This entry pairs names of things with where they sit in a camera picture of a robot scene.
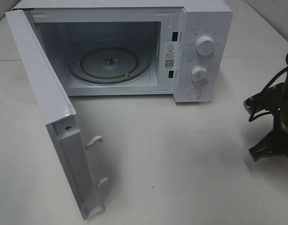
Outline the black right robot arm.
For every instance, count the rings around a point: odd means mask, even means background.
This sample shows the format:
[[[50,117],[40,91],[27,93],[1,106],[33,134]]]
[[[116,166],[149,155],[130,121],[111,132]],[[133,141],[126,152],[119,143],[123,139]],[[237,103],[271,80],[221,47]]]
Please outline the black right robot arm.
[[[288,158],[288,53],[287,66],[278,72],[258,94],[243,102],[249,121],[271,114],[273,129],[249,153],[256,162],[261,158]]]

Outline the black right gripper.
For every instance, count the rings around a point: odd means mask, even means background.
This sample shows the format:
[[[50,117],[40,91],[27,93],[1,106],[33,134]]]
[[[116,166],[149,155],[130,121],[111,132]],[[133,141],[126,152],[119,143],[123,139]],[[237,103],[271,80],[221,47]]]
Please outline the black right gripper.
[[[268,112],[273,116],[273,129],[249,149],[255,162],[261,158],[288,157],[288,87],[279,83],[268,90],[277,90],[280,94],[279,106],[272,114]]]

